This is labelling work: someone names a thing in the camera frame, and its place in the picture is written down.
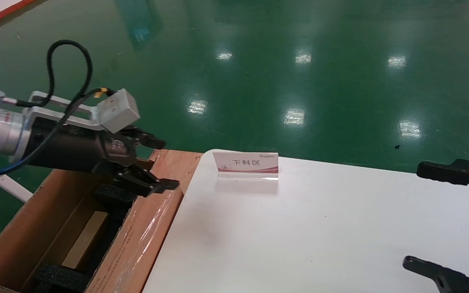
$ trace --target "white table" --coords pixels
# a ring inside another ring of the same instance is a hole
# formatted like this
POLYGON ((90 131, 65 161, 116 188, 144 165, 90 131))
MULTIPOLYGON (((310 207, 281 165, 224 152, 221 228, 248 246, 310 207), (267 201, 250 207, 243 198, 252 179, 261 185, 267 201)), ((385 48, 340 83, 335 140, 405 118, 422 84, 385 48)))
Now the white table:
POLYGON ((144 293, 437 293, 407 255, 469 276, 469 187, 279 163, 279 181, 226 181, 206 152, 144 293))

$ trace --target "green epoxy floor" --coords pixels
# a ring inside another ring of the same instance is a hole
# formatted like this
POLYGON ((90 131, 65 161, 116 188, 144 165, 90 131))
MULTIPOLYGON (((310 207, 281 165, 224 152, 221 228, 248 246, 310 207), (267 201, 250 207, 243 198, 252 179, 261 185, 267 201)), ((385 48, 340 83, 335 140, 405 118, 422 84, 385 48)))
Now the green epoxy floor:
MULTIPOLYGON (((50 0, 0 27, 0 90, 46 91, 58 39, 86 46, 91 87, 128 89, 170 149, 405 172, 469 159, 469 0, 50 0)), ((54 57, 71 98, 83 59, 54 57)), ((34 190, 48 172, 11 176, 34 190)), ((20 206, 0 190, 0 231, 20 206)))

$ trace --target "black cable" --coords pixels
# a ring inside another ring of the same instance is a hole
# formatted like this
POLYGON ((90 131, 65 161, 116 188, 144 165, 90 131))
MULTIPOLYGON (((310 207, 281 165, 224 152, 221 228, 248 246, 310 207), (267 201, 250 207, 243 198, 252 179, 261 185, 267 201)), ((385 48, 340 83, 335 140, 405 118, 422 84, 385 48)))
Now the black cable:
POLYGON ((45 99, 41 100, 39 103, 34 103, 34 102, 26 102, 26 101, 20 101, 18 100, 17 103, 15 104, 18 107, 44 107, 48 102, 50 102, 50 99, 52 98, 52 95, 54 95, 54 89, 55 89, 55 79, 54 79, 54 69, 52 67, 52 55, 54 54, 55 49, 62 45, 72 45, 80 50, 82 52, 82 55, 84 55, 84 59, 86 60, 86 80, 84 80, 84 84, 82 85, 81 89, 75 96, 75 98, 71 101, 70 105, 75 103, 76 100, 78 100, 80 97, 84 95, 86 90, 88 89, 88 86, 90 85, 90 80, 92 78, 93 74, 93 65, 92 65, 92 60, 90 58, 90 54, 88 53, 88 50, 86 50, 85 47, 83 47, 81 44, 75 41, 70 41, 70 39, 62 39, 60 41, 57 41, 53 43, 50 48, 48 48, 48 53, 46 54, 46 69, 48 70, 48 95, 46 96, 45 99))
POLYGON ((23 158, 21 161, 18 161, 17 163, 15 163, 13 165, 10 165, 6 168, 1 169, 0 170, 0 175, 5 175, 5 174, 8 174, 12 171, 15 171, 15 170, 23 167, 24 165, 26 165, 28 162, 32 161, 37 155, 39 155, 39 153, 46 147, 46 145, 54 138, 54 135, 60 130, 60 128, 63 126, 63 124, 65 124, 65 122, 68 120, 68 118, 71 115, 73 115, 73 113, 75 113, 77 108, 86 99, 88 99, 90 96, 92 96, 93 94, 95 94, 97 92, 104 92, 107 95, 111 95, 114 92, 110 89, 105 89, 105 90, 107 90, 107 91, 103 91, 103 89, 93 89, 93 90, 89 91, 88 93, 86 93, 86 95, 84 95, 82 98, 74 99, 75 102, 72 105, 70 105, 66 108, 66 110, 64 112, 65 115, 63 115, 63 117, 57 122, 57 124, 54 126, 52 131, 50 131, 50 134, 48 134, 48 136, 41 142, 41 144, 39 144, 39 146, 35 150, 33 150, 30 154, 28 154, 28 156, 23 158))

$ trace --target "wooden block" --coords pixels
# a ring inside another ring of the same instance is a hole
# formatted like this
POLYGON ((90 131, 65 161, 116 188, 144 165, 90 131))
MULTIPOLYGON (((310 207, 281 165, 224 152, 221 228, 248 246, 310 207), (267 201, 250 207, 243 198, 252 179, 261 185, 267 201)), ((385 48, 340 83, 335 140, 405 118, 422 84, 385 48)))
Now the wooden block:
POLYGON ((107 217, 108 213, 105 212, 95 211, 93 213, 82 230, 81 235, 77 238, 77 241, 73 244, 70 252, 63 261, 64 267, 79 269, 79 266, 84 262, 86 253, 91 249, 93 243, 95 243, 98 238, 99 231, 103 229, 107 217))

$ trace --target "white pipe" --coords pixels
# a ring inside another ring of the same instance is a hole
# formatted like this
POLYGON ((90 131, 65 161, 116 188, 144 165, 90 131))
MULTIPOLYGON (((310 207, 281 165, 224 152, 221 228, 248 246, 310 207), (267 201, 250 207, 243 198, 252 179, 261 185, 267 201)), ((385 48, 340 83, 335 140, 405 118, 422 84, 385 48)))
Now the white pipe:
POLYGON ((19 198, 22 202, 27 202, 33 195, 28 189, 22 187, 18 182, 7 175, 0 176, 0 187, 16 198, 19 198))

